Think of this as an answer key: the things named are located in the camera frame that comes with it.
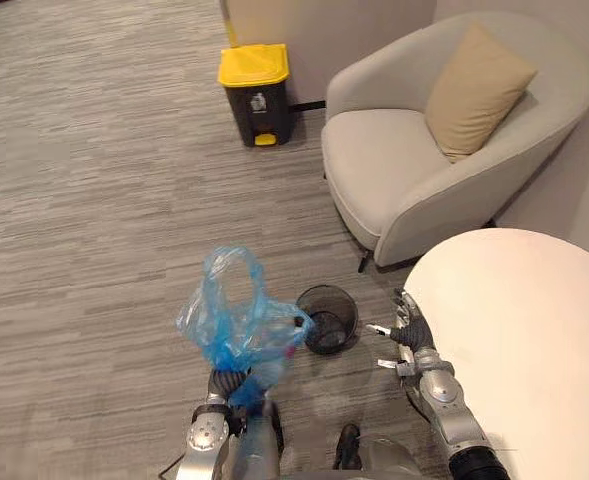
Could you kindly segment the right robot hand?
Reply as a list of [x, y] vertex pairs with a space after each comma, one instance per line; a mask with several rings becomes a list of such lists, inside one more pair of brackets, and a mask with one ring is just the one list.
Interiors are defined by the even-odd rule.
[[408, 347], [413, 354], [424, 348], [435, 350], [431, 329], [411, 295], [404, 289], [395, 288], [392, 300], [397, 307], [396, 314], [401, 321], [401, 326], [387, 328], [368, 323], [365, 327], [377, 335]]

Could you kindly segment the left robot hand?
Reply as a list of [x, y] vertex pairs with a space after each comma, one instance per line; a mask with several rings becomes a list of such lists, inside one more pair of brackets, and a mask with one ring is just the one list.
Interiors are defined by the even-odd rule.
[[244, 372], [213, 369], [208, 379], [208, 397], [226, 403], [246, 378], [247, 374]]

